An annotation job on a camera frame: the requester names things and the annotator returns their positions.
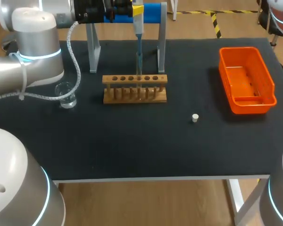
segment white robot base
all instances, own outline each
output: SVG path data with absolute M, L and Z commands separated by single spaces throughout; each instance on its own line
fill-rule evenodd
M 0 226 L 63 226 L 62 194 L 24 145 L 0 129 Z

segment white cap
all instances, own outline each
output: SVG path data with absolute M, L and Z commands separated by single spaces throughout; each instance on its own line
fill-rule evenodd
M 197 114 L 192 115 L 193 122 L 197 122 L 198 118 L 199 118 L 199 115 L 197 115 Z
M 14 135 L 0 129 L 0 212 L 19 191 L 27 170 L 27 153 Z
M 38 8 L 17 8 L 12 14 L 12 22 L 18 32 L 41 32 L 57 26 L 53 14 Z

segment wooden floor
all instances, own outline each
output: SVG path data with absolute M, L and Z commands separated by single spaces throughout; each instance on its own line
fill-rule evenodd
M 179 0 L 178 3 L 178 11 L 257 8 L 256 0 Z M 175 22 L 171 18 L 169 15 L 168 39 L 216 38 L 210 16 L 177 15 Z M 256 24 L 256 14 L 218 14 L 217 21 L 223 38 L 271 38 Z M 96 26 L 101 40 L 135 39 L 131 24 Z M 59 31 L 62 40 L 66 33 L 67 30 Z M 0 28 L 0 40 L 5 34 Z M 143 37 L 156 39 L 158 26 L 146 24 Z M 73 39 L 86 40 L 84 25 L 76 28 Z M 283 38 L 279 38 L 275 53 L 283 64 Z M 244 199 L 256 184 L 254 179 L 240 180 Z M 62 193 L 67 209 L 66 226 L 234 225 L 228 191 L 221 180 L 66 184 Z M 258 218 L 248 225 L 260 226 Z

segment wooden peg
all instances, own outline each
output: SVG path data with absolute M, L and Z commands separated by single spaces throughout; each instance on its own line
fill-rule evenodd
M 149 96 L 149 88 L 146 87 L 146 94 L 145 94 L 146 99 L 148 99 L 148 96 Z
M 110 94 L 110 83 L 107 84 L 107 92 Z
M 155 86 L 154 89 L 153 89 L 153 99 L 156 98 L 156 90 L 157 90 L 157 88 L 156 88 L 156 86 Z
M 137 99 L 141 98 L 141 87 L 137 87 Z
M 162 92 L 163 90 L 164 90 L 164 84 L 161 83 L 161 84 L 160 84 L 160 87 L 159 87 L 159 91 Z
M 124 98 L 124 96 L 125 96 L 125 88 L 122 87 L 122 99 Z
M 117 89 L 113 88 L 113 97 L 116 100 L 117 99 Z
M 132 96 L 133 96 L 133 88 L 130 87 L 130 99 L 132 99 Z

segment white cable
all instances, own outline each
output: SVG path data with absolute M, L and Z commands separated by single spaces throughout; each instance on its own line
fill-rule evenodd
M 9 54 L 10 56 L 14 55 L 20 62 L 21 64 L 21 69 L 22 69 L 22 75 L 23 75 L 23 84 L 22 84 L 22 90 L 21 90 L 21 93 L 19 94 L 19 99 L 20 100 L 24 100 L 24 93 L 25 93 L 25 89 L 26 89 L 26 86 L 27 86 L 27 72 L 26 72 L 26 67 L 25 67 L 25 64 L 20 56 L 20 54 L 17 52 L 17 53 L 10 53 Z
M 39 94 L 35 94 L 35 93 L 26 93 L 26 92 L 23 93 L 24 96 L 35 97 L 35 98 L 43 99 L 43 100 L 61 100 L 61 99 L 65 99 L 65 98 L 71 96 L 77 90 L 77 88 L 79 87 L 80 82 L 81 82 L 81 70 L 80 70 L 79 64 L 77 63 L 77 60 L 76 60 L 76 58 L 74 56 L 74 53 L 72 51 L 70 40 L 71 40 L 72 31 L 74 30 L 74 28 L 78 24 L 79 24 L 78 22 L 75 22 L 70 27 L 70 29 L 68 31 L 68 34 L 67 34 L 67 47 L 68 47 L 68 51 L 69 51 L 69 54 L 71 56 L 72 61 L 74 62 L 76 73 L 77 73 L 77 80 L 76 80 L 75 86 L 67 94 L 59 96 L 59 97 L 47 97 L 47 96 L 43 96 L 43 95 L 39 95 Z M 21 94 L 21 92 L 6 93 L 6 94 L 0 95 L 0 99 L 6 98 L 6 97 L 19 96 L 20 94 Z

